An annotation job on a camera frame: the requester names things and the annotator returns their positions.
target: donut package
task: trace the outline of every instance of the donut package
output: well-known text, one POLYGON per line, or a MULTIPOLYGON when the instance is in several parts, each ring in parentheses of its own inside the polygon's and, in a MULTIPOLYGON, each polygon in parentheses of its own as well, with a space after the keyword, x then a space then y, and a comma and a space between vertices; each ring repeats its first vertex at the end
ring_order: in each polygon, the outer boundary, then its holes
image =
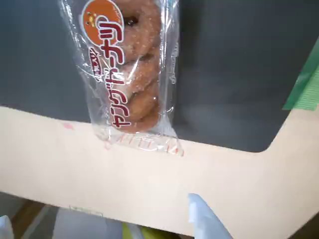
POLYGON ((178 0, 60 0, 60 7, 97 136, 182 155, 171 127, 178 0))

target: donut hole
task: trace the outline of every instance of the donut hole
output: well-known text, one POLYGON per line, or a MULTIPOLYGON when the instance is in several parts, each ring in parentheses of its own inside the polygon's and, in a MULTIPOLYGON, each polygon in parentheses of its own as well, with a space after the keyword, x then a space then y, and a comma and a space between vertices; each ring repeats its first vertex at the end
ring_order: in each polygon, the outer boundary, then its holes
POLYGON ((139 23, 139 20, 135 16, 124 17, 124 24, 127 26, 134 26, 137 23, 139 23))

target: cartoon character logo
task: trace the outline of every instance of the cartoon character logo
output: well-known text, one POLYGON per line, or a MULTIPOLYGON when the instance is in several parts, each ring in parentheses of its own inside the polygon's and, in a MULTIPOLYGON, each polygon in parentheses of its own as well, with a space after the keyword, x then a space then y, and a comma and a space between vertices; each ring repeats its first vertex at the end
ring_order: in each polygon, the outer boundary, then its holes
MULTIPOLYGON (((111 0, 92 0, 83 9, 81 24, 88 39, 96 46, 103 44, 100 37, 99 22, 117 23, 124 29, 124 20, 121 11, 111 0)), ((115 44, 116 38, 110 40, 110 44, 115 44)))

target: gray background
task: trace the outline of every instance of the gray background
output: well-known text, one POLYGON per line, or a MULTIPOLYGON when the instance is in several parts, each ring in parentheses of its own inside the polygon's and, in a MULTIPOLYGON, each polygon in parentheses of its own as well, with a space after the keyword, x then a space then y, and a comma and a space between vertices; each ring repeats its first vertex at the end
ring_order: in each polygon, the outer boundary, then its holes
MULTIPOLYGON (((319 2, 182 0, 174 128, 179 137, 259 152, 319 34, 319 2)), ((56 0, 3 1, 0 104, 89 122, 56 0)))

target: sugar-coated donut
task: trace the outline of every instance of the sugar-coated donut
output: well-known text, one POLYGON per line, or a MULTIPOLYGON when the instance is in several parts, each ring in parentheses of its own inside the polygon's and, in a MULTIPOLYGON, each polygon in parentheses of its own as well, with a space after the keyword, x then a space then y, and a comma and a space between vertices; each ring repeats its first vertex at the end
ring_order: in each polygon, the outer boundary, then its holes
POLYGON ((146 55, 159 42, 160 9, 154 0, 113 0, 120 9, 125 23, 125 61, 146 55))
POLYGON ((160 107, 156 104, 153 109, 144 118, 140 119, 138 122, 131 122, 129 126, 121 127, 119 130, 125 133, 139 133, 145 132, 150 128, 153 128, 160 118, 160 107))
POLYGON ((154 80, 144 91, 134 95, 127 107, 130 110, 130 121, 138 121, 145 117, 158 102, 159 85, 154 80))
POLYGON ((143 91, 160 72, 159 48, 141 57, 135 63, 126 64, 120 68, 124 75, 125 85, 117 85, 129 99, 134 93, 143 91))

